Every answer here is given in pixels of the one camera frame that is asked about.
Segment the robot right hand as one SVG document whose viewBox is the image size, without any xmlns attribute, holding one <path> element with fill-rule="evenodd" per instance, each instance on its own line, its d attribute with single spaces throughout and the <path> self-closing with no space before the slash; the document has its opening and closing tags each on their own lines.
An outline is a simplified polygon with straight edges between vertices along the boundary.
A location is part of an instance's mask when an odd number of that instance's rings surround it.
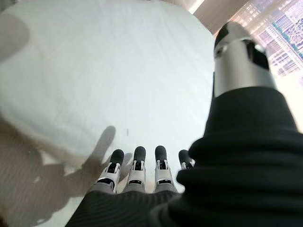
<svg viewBox="0 0 303 227">
<path fill-rule="evenodd" d="M 277 90 L 265 50 L 240 24 L 226 23 L 214 45 L 214 84 L 202 138 L 179 153 L 174 192 L 163 147 L 153 194 L 141 179 L 113 192 L 105 173 L 69 227 L 300 227 L 303 136 Z"/>
</svg>

